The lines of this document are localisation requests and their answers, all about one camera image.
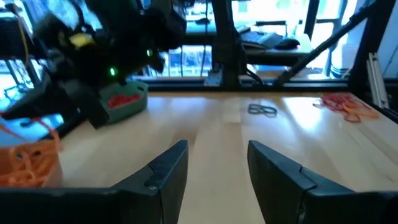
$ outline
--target white wall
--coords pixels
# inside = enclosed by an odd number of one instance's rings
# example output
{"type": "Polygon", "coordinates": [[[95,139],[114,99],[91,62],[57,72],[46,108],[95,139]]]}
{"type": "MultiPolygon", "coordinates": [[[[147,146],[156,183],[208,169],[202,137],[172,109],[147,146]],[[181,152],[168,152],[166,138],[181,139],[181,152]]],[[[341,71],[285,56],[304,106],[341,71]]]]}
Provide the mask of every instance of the white wall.
{"type": "Polygon", "coordinates": [[[396,47],[398,46],[398,4],[394,6],[392,11],[390,21],[387,25],[387,29],[384,33],[383,39],[381,41],[381,45],[379,48],[379,60],[381,71],[384,72],[385,78],[398,78],[398,52],[395,53],[395,56],[392,58],[392,63],[387,65],[390,61],[390,58],[394,54],[396,47]]]}

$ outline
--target green led light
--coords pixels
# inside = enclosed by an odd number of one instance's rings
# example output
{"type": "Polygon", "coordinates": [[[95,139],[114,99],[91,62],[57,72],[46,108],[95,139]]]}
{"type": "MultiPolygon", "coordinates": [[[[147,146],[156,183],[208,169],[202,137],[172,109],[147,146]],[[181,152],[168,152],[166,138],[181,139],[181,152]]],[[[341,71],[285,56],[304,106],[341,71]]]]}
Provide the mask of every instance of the green led light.
{"type": "Polygon", "coordinates": [[[147,56],[148,57],[152,56],[152,50],[151,49],[147,50],[147,56]]]}
{"type": "Polygon", "coordinates": [[[109,74],[111,74],[111,76],[116,76],[118,74],[118,70],[116,68],[110,68],[109,69],[109,74]]]}

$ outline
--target green container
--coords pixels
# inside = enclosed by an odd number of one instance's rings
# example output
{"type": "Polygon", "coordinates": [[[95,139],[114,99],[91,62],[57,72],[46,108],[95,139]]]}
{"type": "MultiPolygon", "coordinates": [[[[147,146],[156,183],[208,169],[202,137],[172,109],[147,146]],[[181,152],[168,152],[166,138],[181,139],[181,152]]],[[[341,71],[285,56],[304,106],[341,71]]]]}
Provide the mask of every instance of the green container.
{"type": "Polygon", "coordinates": [[[128,82],[127,85],[121,86],[119,84],[111,85],[101,91],[101,104],[106,112],[109,114],[107,124],[116,123],[135,115],[147,108],[148,104],[148,85],[142,82],[128,82]],[[114,95],[134,96],[139,94],[141,98],[123,106],[118,106],[115,109],[108,108],[108,100],[114,95]]]}

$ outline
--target light wood surface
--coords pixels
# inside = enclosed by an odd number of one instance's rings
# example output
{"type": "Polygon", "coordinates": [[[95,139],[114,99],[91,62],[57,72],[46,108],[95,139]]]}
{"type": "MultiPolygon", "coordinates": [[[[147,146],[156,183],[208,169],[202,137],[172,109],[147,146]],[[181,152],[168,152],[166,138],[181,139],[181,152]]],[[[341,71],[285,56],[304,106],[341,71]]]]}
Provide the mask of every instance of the light wood surface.
{"type": "Polygon", "coordinates": [[[257,140],[355,191],[398,190],[398,125],[361,124],[318,109],[319,95],[154,93],[148,109],[94,130],[84,123],[62,140],[66,187],[109,187],[179,139],[188,139],[188,181],[179,223],[264,223],[246,160],[257,140]],[[274,106],[276,118],[247,113],[274,106]]]}

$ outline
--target red object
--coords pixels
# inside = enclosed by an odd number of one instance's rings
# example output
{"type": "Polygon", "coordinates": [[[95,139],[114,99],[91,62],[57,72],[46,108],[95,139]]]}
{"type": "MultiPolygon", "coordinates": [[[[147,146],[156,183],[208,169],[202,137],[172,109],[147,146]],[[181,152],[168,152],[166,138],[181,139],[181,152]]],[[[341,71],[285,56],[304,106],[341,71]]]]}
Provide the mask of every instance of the red object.
{"type": "Polygon", "coordinates": [[[329,110],[343,113],[344,120],[350,123],[360,123],[361,116],[378,118],[379,113],[357,100],[350,94],[327,94],[312,103],[317,108],[327,107],[329,110]]]}
{"type": "Polygon", "coordinates": [[[128,103],[132,103],[141,98],[140,94],[135,94],[133,96],[127,95],[114,95],[108,100],[108,108],[115,109],[120,106],[124,106],[128,103]]]}

